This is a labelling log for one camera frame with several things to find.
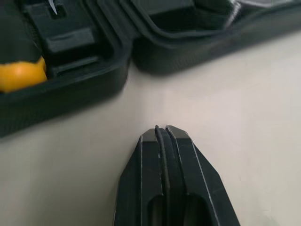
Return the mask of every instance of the white table surface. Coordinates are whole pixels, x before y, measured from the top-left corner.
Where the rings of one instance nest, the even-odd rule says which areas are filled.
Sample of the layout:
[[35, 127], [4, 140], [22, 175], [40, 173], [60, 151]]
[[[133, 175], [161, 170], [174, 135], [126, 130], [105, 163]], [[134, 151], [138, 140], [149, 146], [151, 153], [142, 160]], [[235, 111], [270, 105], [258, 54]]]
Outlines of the white table surface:
[[242, 226], [301, 225], [301, 33], [169, 77], [131, 66], [114, 99], [0, 142], [1, 226], [111, 226], [139, 136], [177, 126]]

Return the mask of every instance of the black tool case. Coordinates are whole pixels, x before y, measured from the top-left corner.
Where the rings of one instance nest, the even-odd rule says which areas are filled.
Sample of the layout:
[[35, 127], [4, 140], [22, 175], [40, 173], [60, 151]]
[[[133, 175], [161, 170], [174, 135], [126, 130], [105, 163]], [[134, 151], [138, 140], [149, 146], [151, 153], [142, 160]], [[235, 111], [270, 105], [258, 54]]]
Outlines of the black tool case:
[[0, 137], [122, 90], [129, 59], [169, 74], [301, 27], [301, 2], [15, 0], [39, 39], [48, 81], [0, 94]]

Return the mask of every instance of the textured black plastic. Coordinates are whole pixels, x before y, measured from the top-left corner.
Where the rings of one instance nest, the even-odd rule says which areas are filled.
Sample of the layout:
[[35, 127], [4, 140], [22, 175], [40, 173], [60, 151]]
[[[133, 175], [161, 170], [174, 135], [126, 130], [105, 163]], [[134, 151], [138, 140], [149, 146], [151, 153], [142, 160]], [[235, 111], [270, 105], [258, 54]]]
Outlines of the textured black plastic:
[[0, 137], [118, 93], [131, 56], [169, 74], [301, 27], [300, 0], [56, 0], [58, 15], [47, 0], [5, 1], [32, 24], [48, 81], [0, 94]]
[[222, 180], [187, 133], [142, 134], [124, 169], [114, 226], [239, 226]]

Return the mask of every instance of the screwdriver handle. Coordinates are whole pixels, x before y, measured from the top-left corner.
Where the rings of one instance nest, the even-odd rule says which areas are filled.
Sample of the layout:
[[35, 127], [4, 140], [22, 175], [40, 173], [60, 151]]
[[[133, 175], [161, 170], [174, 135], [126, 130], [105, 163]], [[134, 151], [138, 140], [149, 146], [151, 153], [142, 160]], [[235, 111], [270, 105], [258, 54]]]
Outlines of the screwdriver handle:
[[13, 0], [0, 3], [0, 30], [0, 92], [46, 81], [45, 60], [34, 28]]

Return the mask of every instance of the yellow handle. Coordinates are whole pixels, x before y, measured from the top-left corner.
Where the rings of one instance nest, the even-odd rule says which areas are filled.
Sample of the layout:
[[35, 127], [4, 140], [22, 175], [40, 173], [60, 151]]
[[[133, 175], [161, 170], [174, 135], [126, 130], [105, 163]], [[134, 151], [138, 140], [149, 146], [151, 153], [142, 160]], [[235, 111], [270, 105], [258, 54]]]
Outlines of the yellow handle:
[[9, 93], [46, 80], [46, 64], [42, 57], [36, 64], [17, 62], [0, 65], [0, 92]]

